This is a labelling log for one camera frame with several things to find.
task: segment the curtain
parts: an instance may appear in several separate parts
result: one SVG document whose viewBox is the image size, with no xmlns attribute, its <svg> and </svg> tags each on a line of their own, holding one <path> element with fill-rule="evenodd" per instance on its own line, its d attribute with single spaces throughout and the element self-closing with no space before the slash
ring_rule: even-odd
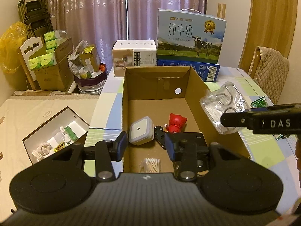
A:
<svg viewBox="0 0 301 226">
<path fill-rule="evenodd" d="M 127 36 L 125 0 L 47 0 L 52 25 L 66 30 L 73 45 L 81 40 L 96 44 L 108 70 L 112 68 L 112 46 Z"/>
<path fill-rule="evenodd" d="M 156 40 L 158 8 L 205 13 L 206 0 L 127 0 L 127 6 L 129 39 Z"/>
</svg>

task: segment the checkered tablecloth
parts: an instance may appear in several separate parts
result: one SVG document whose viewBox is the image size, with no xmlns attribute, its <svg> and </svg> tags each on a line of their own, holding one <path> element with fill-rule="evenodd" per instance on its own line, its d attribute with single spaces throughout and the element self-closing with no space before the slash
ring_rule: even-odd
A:
<svg viewBox="0 0 301 226">
<path fill-rule="evenodd" d="M 114 77 L 113 71 L 110 72 L 95 107 L 85 146 L 93 146 L 105 139 L 115 140 L 121 132 L 123 80 L 123 77 Z M 242 69 L 221 67 L 217 82 L 206 84 L 214 91 L 227 81 L 236 85 L 249 105 L 265 96 L 260 87 Z M 299 171 L 296 168 L 295 136 L 277 141 L 273 135 L 254 135 L 248 129 L 243 129 L 240 136 L 252 160 L 272 170 L 282 179 L 284 191 L 277 210 L 284 213 L 301 196 Z M 113 162 L 113 167 L 118 175 L 122 171 L 122 162 Z M 86 161 L 85 172 L 95 176 L 94 161 Z"/>
</svg>

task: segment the cow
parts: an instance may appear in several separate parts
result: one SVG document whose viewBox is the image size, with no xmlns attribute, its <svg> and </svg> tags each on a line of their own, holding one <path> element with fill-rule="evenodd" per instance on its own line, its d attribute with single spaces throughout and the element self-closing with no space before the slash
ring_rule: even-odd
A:
<svg viewBox="0 0 301 226">
<path fill-rule="evenodd" d="M 206 42 L 201 40 L 201 37 L 198 36 L 192 36 L 192 38 L 195 40 L 195 51 L 197 52 L 197 57 L 199 56 L 201 49 L 204 48 L 206 52 L 206 56 L 210 55 L 212 43 L 211 42 Z"/>
</svg>

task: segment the red toy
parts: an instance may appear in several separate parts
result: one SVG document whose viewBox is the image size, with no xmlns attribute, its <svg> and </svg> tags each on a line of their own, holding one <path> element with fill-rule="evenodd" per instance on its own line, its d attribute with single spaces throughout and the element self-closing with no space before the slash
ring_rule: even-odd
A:
<svg viewBox="0 0 301 226">
<path fill-rule="evenodd" d="M 187 118 L 171 113 L 169 125 L 166 124 L 165 128 L 168 132 L 180 133 L 182 131 L 182 128 L 185 126 L 186 121 Z"/>
</svg>

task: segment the person's hand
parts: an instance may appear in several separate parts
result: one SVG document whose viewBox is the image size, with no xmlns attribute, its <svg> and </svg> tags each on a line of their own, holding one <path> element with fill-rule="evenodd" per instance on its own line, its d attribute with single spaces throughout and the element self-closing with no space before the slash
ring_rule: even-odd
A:
<svg viewBox="0 0 301 226">
<path fill-rule="evenodd" d="M 297 168 L 299 171 L 301 171 L 301 141 L 298 140 L 296 143 L 296 157 L 297 159 Z M 301 187 L 301 173 L 299 173 L 299 181 L 300 181 L 300 187 Z"/>
</svg>

